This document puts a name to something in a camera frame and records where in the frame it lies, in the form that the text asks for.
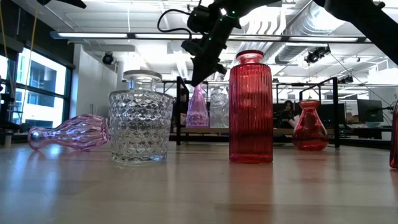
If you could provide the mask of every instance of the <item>wooden table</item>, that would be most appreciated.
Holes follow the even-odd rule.
[[[226,144],[176,148],[167,162],[121,166],[109,146],[0,149],[0,223],[397,223],[389,152],[274,148],[274,163],[234,164]]]

